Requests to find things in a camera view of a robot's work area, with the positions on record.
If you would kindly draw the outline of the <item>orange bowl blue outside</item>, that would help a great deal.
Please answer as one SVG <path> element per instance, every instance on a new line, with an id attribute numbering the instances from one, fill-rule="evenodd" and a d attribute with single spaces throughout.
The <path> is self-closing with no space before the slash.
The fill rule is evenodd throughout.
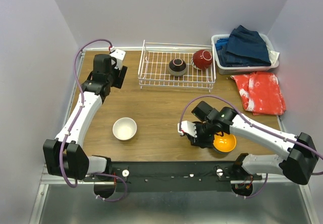
<path id="1" fill-rule="evenodd" d="M 229 153 L 236 148 L 237 139 L 232 134 L 215 135 L 213 148 L 220 153 Z"/>

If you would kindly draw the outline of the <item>white wire dish rack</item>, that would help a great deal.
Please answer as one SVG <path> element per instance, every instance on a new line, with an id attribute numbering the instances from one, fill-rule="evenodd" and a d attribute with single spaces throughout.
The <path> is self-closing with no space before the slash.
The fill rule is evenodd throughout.
<path id="1" fill-rule="evenodd" d="M 193 56 L 201 52 L 211 64 L 206 69 L 195 66 Z M 139 68 L 139 85 L 197 88 L 211 91 L 216 69 L 210 45 L 157 43 L 143 41 Z"/>

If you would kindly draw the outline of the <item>brown glossy bowl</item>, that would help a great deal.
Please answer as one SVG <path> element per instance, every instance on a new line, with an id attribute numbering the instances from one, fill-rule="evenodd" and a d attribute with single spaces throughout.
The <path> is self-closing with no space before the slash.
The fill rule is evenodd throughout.
<path id="1" fill-rule="evenodd" d="M 175 77 L 181 77 L 186 74 L 188 67 L 184 60 L 180 58 L 172 59 L 167 65 L 169 74 Z"/>

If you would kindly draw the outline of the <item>white bowl red outside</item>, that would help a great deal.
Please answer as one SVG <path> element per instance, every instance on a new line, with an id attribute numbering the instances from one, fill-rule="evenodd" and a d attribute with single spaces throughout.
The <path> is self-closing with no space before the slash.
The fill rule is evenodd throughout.
<path id="1" fill-rule="evenodd" d="M 206 70 L 211 66 L 212 54 L 209 50 L 198 50 L 192 56 L 192 65 L 194 68 Z"/>

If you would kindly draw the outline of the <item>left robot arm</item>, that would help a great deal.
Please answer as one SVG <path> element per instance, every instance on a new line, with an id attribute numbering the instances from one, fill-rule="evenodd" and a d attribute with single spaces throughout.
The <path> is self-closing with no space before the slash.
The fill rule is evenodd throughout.
<path id="1" fill-rule="evenodd" d="M 47 139 L 43 145 L 50 175 L 83 180 L 86 175 L 95 174 L 101 181 L 111 177 L 110 158 L 87 156 L 82 146 L 93 117 L 111 88 L 122 87 L 127 72 L 127 67 L 123 66 L 125 55 L 125 51 L 116 49 L 110 54 L 94 56 L 93 69 L 81 85 L 68 121 L 53 140 Z"/>

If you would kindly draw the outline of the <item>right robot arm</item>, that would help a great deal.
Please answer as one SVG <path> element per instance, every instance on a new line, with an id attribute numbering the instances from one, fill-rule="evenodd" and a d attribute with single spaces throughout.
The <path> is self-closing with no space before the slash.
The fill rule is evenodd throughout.
<path id="1" fill-rule="evenodd" d="M 293 135 L 253 121 L 230 107 L 216 110 L 201 101 L 192 114 L 197 121 L 182 121 L 178 132 L 187 136 L 193 146 L 214 148 L 216 135 L 240 136 L 258 143 L 273 152 L 272 155 L 242 153 L 232 167 L 233 176 L 244 179 L 248 175 L 276 174 L 290 181 L 306 185 L 313 175 L 318 155 L 313 139 L 306 133 Z"/>

